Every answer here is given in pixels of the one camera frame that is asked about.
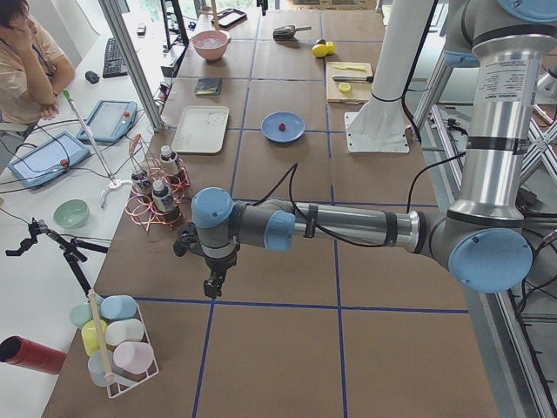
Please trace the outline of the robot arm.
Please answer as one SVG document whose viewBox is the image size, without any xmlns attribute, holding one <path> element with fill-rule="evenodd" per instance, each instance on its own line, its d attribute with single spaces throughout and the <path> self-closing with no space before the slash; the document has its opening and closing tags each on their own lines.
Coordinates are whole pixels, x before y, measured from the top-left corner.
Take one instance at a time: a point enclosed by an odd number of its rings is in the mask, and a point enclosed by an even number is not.
<svg viewBox="0 0 557 418">
<path fill-rule="evenodd" d="M 515 200 L 542 58 L 556 45 L 553 1 L 453 1 L 442 63 L 478 69 L 458 198 L 445 213 L 378 212 L 292 199 L 248 204 L 210 187 L 191 202 L 198 245 L 221 294 L 241 245 L 289 249 L 319 233 L 355 246 L 399 246 L 436 260 L 461 284 L 499 293 L 528 274 L 533 255 Z"/>
</svg>

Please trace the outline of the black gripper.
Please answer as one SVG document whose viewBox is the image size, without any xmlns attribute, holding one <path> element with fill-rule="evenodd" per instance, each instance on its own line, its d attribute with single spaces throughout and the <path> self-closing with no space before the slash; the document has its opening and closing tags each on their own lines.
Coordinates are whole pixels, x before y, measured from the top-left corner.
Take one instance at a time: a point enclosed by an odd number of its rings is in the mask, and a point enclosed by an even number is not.
<svg viewBox="0 0 557 418">
<path fill-rule="evenodd" d="M 222 295 L 227 272 L 237 265 L 237 257 L 236 254 L 228 254 L 223 258 L 205 256 L 205 264 L 210 268 L 209 279 L 203 282 L 204 294 L 207 298 L 216 299 L 217 296 Z"/>
</svg>

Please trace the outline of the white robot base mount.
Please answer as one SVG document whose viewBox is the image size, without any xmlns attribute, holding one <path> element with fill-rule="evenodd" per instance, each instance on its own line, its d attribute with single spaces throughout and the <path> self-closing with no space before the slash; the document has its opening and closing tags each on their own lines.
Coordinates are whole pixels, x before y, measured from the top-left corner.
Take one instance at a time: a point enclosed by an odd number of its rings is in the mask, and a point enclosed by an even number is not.
<svg viewBox="0 0 557 418">
<path fill-rule="evenodd" d="M 359 112 L 346 114 L 349 152 L 409 152 L 402 98 L 436 5 L 433 0 L 393 2 L 370 99 Z"/>
</svg>

